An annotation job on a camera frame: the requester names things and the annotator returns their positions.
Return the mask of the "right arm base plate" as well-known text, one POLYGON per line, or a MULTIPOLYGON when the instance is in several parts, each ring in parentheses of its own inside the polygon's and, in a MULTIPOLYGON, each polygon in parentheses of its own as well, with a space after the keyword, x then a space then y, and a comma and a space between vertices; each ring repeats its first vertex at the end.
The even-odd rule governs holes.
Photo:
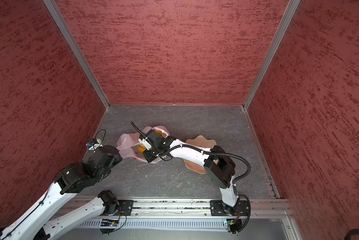
POLYGON ((238 201, 233 207, 223 203, 222 200, 211 200, 210 209, 212 216, 247 217, 251 207, 246 200, 238 199, 238 201))

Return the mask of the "pink scalloped bowl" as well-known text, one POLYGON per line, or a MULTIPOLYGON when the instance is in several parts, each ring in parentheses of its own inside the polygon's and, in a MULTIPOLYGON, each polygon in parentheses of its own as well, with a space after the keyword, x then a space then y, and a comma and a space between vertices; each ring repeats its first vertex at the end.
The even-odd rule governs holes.
MULTIPOLYGON (((212 140, 212 139, 206 139, 204 136, 202 135, 199 135, 197 136, 196 138, 194 139, 187 139, 185 141, 186 144, 188 145, 192 145, 192 146, 195 146, 195 147, 198 147, 198 148, 213 148, 217 142, 215 140, 212 140)), ((193 172, 196 172, 198 174, 201 174, 201 175, 205 175, 206 174, 206 171, 204 169, 204 167, 196 164, 196 163, 193 163, 187 159, 184 159, 184 163, 185 163, 185 166, 193 171, 193 172)))

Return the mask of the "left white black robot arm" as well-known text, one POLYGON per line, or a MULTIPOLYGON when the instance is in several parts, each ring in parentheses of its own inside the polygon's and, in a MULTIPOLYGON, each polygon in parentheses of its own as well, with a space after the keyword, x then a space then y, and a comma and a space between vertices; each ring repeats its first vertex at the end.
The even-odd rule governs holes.
POLYGON ((121 160, 117 148, 105 145, 97 147, 88 161, 68 165, 36 203, 10 226, 0 229, 0 240, 56 240, 93 217, 121 216, 116 196, 106 190, 89 203, 52 220, 69 200, 101 182, 121 160))

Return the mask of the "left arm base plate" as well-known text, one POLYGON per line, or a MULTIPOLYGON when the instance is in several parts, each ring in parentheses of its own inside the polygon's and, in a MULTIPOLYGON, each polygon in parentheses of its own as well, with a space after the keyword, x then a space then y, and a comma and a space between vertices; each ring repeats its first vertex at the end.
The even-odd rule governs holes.
POLYGON ((127 217, 131 215, 133 209, 133 200, 119 200, 116 204, 112 203, 106 208, 104 214, 107 216, 123 216, 127 217))

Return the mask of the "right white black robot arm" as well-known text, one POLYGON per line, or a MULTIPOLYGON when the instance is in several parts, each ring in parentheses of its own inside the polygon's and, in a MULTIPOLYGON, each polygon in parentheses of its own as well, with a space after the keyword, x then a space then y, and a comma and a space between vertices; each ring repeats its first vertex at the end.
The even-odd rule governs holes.
POLYGON ((146 134, 141 130, 137 132, 139 143, 145 147, 142 154, 147 162, 157 158, 164 160, 165 157, 182 158, 204 168, 211 182, 220 189, 220 211, 227 216, 240 215, 240 197, 236 182, 251 172, 251 165, 245 158, 226 153, 217 145, 201 148, 171 136, 165 138, 154 130, 149 130, 146 134))

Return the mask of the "pink plastic bag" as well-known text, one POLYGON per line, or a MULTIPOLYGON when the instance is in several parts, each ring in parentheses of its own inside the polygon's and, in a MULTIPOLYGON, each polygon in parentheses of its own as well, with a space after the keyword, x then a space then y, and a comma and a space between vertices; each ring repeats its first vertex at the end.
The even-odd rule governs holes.
MULTIPOLYGON (((150 130, 159 130, 162 131, 163 137, 166 138, 170 135, 169 131, 164 126, 155 126, 155 127, 145 127, 142 132, 147 134, 150 130)), ((139 144, 139 133, 131 134, 122 134, 118 141, 116 142, 116 148, 118 149, 119 154, 123 159, 131 158, 133 160, 147 163, 147 160, 144 158, 143 154, 138 151, 137 145, 139 144)))

